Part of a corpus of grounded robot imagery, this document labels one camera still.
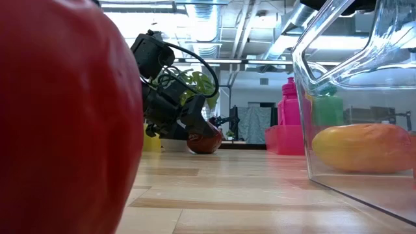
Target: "green bottle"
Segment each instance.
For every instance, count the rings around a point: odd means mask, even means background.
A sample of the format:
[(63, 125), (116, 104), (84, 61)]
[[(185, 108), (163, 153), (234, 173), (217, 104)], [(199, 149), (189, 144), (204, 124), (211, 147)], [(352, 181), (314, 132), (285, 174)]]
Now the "green bottle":
[(312, 104), (312, 118), (315, 125), (344, 125), (344, 101), (335, 95), (336, 92), (337, 87), (332, 84), (317, 88)]

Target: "clear plastic container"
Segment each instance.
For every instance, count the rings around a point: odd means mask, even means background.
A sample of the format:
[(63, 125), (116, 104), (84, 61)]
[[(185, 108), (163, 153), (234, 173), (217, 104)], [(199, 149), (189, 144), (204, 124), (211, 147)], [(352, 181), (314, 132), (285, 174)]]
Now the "clear plastic container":
[(378, 0), (367, 46), (324, 75), (304, 57), (352, 2), (327, 1), (292, 51), (309, 177), (416, 226), (415, 1)]

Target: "mango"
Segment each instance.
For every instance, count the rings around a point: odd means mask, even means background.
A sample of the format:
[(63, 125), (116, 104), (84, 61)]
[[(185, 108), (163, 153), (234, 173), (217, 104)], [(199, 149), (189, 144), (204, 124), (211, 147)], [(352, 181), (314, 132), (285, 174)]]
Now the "mango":
[(394, 173), (412, 169), (416, 160), (410, 134), (393, 124), (329, 127), (314, 137), (312, 148), (324, 164), (345, 172)]

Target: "pink container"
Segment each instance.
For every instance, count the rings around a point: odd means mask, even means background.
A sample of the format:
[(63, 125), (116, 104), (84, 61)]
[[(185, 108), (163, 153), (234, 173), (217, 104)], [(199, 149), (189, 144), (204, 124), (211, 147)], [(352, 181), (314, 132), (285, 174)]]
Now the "pink container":
[(275, 125), (266, 129), (267, 151), (280, 155), (305, 155), (301, 125)]
[(293, 77), (287, 78), (287, 84), (281, 90), (283, 99), (278, 103), (279, 125), (300, 125), (299, 102)]

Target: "black cable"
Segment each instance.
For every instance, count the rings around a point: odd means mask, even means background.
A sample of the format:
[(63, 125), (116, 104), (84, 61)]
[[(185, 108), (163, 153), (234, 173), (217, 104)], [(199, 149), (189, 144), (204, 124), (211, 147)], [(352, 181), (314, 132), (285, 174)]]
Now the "black cable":
[(185, 86), (186, 88), (188, 88), (190, 91), (194, 92), (195, 94), (203, 95), (205, 98), (212, 98), (213, 96), (215, 96), (218, 93), (218, 90), (220, 88), (220, 84), (218, 83), (218, 77), (216, 76), (215, 71), (212, 69), (212, 67), (206, 61), (204, 61), (199, 55), (195, 54), (192, 51), (189, 51), (188, 49), (182, 48), (178, 45), (171, 44), (169, 42), (165, 42), (165, 44), (172, 47), (172, 48), (175, 48), (175, 49), (178, 49), (182, 52), (185, 52), (185, 53), (193, 56), (195, 59), (198, 59), (208, 69), (209, 73), (211, 73), (211, 75), (213, 76), (214, 83), (215, 83), (215, 89), (214, 89), (214, 92), (212, 94), (201, 94), (200, 92), (198, 92), (194, 88), (187, 85), (182, 79), (180, 79), (178, 77), (174, 77), (174, 79), (177, 82), (179, 82), (181, 85)]

